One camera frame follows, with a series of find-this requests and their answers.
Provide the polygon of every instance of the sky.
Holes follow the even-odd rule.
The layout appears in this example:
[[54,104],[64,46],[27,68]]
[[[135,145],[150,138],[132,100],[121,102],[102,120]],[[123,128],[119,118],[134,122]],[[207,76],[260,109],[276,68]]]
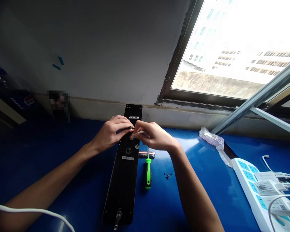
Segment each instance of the sky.
[[230,7],[222,24],[222,41],[290,50],[290,0],[233,0]]

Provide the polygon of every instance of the left hand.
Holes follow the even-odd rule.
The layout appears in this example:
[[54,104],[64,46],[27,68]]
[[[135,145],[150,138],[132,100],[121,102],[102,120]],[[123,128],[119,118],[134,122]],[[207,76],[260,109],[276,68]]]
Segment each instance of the left hand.
[[130,129],[130,126],[134,128],[126,117],[116,115],[106,121],[93,140],[85,144],[78,152],[85,154],[87,158],[91,158],[114,146],[125,134],[132,132],[133,129]]

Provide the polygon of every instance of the hand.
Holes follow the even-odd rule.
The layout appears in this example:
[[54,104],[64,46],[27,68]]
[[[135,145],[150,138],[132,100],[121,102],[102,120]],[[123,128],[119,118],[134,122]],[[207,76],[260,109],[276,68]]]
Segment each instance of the hand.
[[79,152],[84,153],[88,158],[91,158],[106,149],[114,146],[125,134],[132,132],[129,127],[134,126],[124,116],[117,115],[106,121],[97,133],[97,135],[89,143],[85,144]]
[[[146,131],[149,137],[143,134],[136,134],[139,131]],[[155,122],[148,123],[140,120],[136,121],[133,134],[135,138],[156,150],[166,150],[170,152],[174,148],[181,147],[180,143],[175,138]]]

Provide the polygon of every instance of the forearm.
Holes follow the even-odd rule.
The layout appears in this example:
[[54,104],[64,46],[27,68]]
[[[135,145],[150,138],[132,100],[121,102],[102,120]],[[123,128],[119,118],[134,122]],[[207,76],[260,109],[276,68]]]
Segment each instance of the forearm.
[[[87,159],[79,152],[32,184],[6,206],[11,208],[47,209],[81,170]],[[25,231],[41,213],[0,212],[0,231]]]
[[193,230],[224,231],[219,216],[181,146],[169,152],[182,207]]

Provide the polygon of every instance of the pepsi logo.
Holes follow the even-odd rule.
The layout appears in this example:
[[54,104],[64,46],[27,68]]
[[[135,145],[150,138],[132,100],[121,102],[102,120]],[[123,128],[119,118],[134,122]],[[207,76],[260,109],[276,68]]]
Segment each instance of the pepsi logo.
[[36,106],[35,99],[31,95],[24,98],[24,103],[28,106]]

